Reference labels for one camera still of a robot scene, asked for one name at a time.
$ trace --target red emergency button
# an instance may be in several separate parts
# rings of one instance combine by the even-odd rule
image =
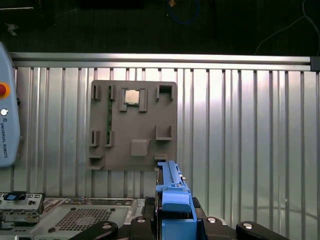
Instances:
[[[7,88],[5,85],[0,84],[0,96],[4,96],[7,92]]]

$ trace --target metal vent grille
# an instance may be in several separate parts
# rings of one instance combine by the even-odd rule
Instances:
[[[55,225],[55,228],[58,231],[83,231],[100,221],[107,221],[111,214],[111,211],[99,208],[71,210]]]

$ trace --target metal sheet wall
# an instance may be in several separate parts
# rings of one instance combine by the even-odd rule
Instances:
[[[0,191],[49,196],[153,196],[155,173],[90,171],[94,79],[174,81],[177,162],[211,216],[258,223],[291,239],[319,239],[319,75],[192,68],[15,69],[23,140]]]

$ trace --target blue cable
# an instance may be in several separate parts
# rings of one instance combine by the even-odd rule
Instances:
[[[189,23],[191,23],[193,20],[195,20],[199,16],[199,12],[200,12],[200,0],[195,0],[196,9],[195,9],[194,16],[191,19],[189,19],[188,21],[179,21],[177,19],[177,17],[173,14],[169,2],[167,3],[167,6],[168,6],[168,11],[169,11],[170,17],[178,24],[189,24]]]

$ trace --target metal screw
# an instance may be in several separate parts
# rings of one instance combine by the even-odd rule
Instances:
[[[109,223],[106,223],[105,225],[102,226],[103,229],[109,229],[111,228],[111,225]]]
[[[246,229],[252,229],[253,226],[250,224],[250,223],[244,223],[243,226],[246,228]]]
[[[140,224],[143,224],[145,221],[146,221],[146,220],[143,219],[143,218],[140,218],[140,219],[137,220],[137,222],[140,223]]]
[[[207,219],[207,221],[208,221],[209,223],[211,223],[211,224],[214,224],[214,223],[216,222],[216,219],[213,218],[213,217],[209,217],[209,218]]]

